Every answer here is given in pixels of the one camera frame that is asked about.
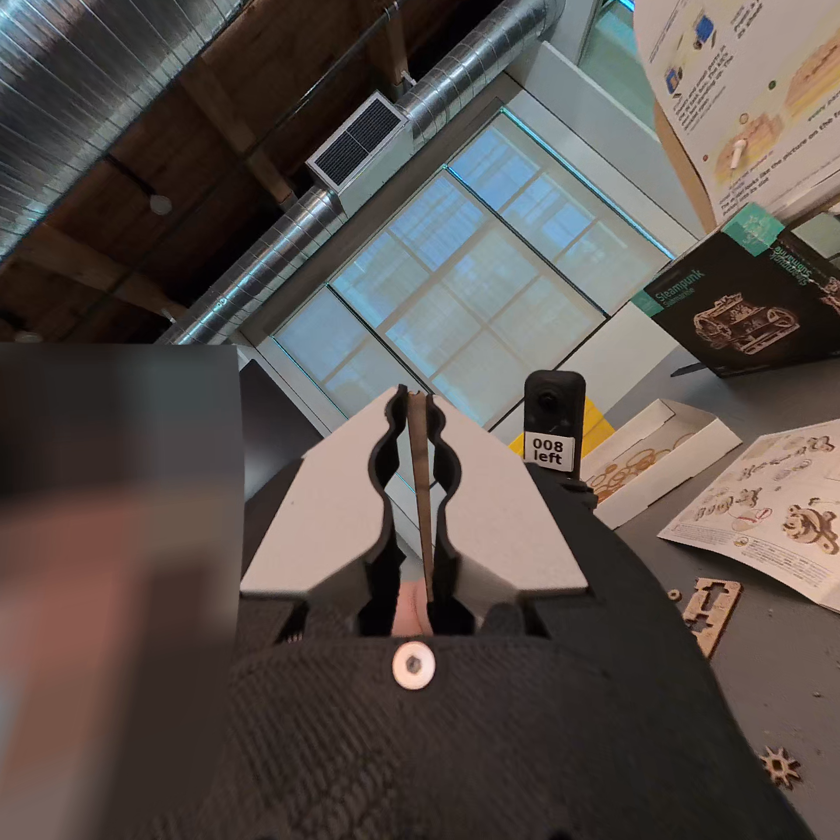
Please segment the thin wooden model sheet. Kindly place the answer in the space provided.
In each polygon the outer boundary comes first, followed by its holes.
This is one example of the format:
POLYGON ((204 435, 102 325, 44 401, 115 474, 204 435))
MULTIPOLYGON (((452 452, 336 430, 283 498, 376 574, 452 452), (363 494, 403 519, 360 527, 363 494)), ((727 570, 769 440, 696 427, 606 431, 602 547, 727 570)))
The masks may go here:
POLYGON ((427 394, 425 392, 409 392, 407 394, 406 420, 410 438, 409 445, 413 465, 425 589, 427 602, 430 603, 434 598, 434 537, 430 493, 432 481, 427 435, 427 394))

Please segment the wooden frame offcut part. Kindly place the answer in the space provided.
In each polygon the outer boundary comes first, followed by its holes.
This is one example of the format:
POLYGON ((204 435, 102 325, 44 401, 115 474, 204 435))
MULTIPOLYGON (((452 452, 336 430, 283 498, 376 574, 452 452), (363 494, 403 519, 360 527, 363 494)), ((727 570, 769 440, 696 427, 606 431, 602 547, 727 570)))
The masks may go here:
POLYGON ((695 590, 681 617, 706 659, 717 649, 741 593, 742 584, 737 581, 696 579, 695 590))

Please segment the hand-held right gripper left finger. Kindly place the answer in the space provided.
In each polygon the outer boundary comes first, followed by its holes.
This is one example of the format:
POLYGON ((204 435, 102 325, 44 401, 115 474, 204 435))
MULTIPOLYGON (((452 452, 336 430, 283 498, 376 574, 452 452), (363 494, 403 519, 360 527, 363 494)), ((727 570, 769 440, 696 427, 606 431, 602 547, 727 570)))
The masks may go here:
POLYGON ((391 621, 404 554, 386 488, 398 471, 407 388, 388 388, 311 448, 240 583, 242 596, 391 621))

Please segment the open instruction booklet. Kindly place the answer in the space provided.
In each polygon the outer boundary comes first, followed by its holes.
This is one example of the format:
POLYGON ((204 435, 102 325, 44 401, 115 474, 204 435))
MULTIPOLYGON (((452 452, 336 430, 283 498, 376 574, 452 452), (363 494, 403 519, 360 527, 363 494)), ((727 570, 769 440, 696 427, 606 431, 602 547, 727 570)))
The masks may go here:
POLYGON ((659 532, 839 612, 839 421, 765 435, 659 532))

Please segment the large printed instruction poster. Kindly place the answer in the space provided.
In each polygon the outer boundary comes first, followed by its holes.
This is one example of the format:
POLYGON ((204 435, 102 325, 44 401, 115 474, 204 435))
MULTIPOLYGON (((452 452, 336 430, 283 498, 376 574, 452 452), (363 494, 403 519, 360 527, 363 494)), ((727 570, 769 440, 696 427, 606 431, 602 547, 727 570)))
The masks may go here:
POLYGON ((702 219, 838 206, 838 1, 642 1, 633 30, 702 219))

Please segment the large silver ventilation duct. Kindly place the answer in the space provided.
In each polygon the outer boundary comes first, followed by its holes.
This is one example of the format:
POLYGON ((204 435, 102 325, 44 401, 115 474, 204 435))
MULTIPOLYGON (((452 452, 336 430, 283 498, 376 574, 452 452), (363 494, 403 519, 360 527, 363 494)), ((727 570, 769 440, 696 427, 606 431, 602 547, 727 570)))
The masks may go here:
POLYGON ((1 2, 2 259, 245 5, 1 2))

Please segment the white air vent grille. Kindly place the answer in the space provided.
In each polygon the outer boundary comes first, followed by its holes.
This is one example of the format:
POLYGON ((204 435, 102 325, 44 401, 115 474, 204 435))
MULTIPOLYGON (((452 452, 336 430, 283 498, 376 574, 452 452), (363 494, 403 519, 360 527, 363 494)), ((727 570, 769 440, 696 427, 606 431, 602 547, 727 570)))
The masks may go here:
POLYGON ((371 94, 307 160, 313 180, 353 216, 414 153, 407 116, 379 91, 371 94))

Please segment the pile of rubber bands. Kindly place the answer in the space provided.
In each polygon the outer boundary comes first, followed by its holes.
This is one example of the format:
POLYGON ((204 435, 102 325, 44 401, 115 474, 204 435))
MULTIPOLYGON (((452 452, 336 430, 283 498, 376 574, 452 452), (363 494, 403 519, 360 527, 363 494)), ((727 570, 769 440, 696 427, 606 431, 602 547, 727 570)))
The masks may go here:
POLYGON ((646 469, 655 466, 685 441, 694 437, 696 433, 680 436, 669 448, 646 448, 628 456, 624 462, 611 463, 601 473, 587 480, 589 488, 595 493, 597 502, 604 502, 613 494, 624 488, 628 483, 640 476, 646 469))

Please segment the yellow ribbed plastic block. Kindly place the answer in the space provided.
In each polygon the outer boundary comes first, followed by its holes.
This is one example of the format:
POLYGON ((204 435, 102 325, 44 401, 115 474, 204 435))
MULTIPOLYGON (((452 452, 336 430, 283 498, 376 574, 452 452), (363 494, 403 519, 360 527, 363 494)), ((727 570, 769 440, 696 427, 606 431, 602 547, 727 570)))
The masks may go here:
POLYGON ((584 401, 584 425, 581 441, 581 458, 588 456, 593 450, 613 436, 615 429, 606 420, 602 412, 587 396, 584 401))

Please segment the small wooden gear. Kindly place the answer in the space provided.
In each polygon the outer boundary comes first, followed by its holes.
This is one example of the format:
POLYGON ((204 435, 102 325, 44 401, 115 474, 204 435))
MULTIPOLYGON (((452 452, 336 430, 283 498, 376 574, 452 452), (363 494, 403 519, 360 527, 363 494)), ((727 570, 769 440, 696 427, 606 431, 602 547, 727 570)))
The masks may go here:
POLYGON ((792 790, 796 784, 802 782, 801 763, 793 758, 786 748, 765 747, 759 758, 775 786, 792 790))

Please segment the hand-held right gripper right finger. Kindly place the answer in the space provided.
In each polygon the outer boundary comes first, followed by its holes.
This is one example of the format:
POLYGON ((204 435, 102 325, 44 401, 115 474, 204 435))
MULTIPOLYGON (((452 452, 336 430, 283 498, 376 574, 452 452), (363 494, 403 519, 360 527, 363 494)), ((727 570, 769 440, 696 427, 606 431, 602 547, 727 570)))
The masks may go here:
POLYGON ((500 604, 588 584, 522 458, 439 395, 427 399, 437 509, 432 601, 483 621, 500 604))

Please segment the black model kit box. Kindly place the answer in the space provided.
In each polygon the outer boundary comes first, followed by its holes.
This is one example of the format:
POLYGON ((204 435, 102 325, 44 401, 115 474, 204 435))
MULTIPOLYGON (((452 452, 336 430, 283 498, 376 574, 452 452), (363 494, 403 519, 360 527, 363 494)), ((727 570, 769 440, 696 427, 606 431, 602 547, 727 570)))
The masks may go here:
POLYGON ((756 203, 632 302, 720 378, 839 355, 838 268, 756 203))

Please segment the white cardboard tray box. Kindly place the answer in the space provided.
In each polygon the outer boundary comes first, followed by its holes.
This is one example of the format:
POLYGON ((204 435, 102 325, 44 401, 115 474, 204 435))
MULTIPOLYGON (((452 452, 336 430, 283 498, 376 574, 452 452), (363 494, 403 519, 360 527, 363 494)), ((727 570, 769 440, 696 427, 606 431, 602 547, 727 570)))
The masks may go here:
POLYGON ((611 530, 621 527, 708 469, 742 441, 717 416, 680 402, 658 399, 582 459, 581 477, 587 483, 611 463, 624 462, 642 449, 669 448, 688 433, 696 434, 604 502, 597 502, 594 514, 600 522, 611 530))

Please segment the narrow silver ventilation duct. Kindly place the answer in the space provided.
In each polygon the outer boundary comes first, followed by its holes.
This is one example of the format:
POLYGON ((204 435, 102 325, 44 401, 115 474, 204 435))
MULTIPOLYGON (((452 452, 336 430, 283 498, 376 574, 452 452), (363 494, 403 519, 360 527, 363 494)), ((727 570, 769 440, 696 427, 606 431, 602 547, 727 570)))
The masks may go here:
MULTIPOLYGON (((502 2, 396 102, 397 146, 407 162, 441 133, 501 73, 539 45, 560 20, 565 2, 502 2)), ((348 221, 337 186, 313 186, 257 239, 156 340, 159 345, 217 345, 260 310, 348 221)))

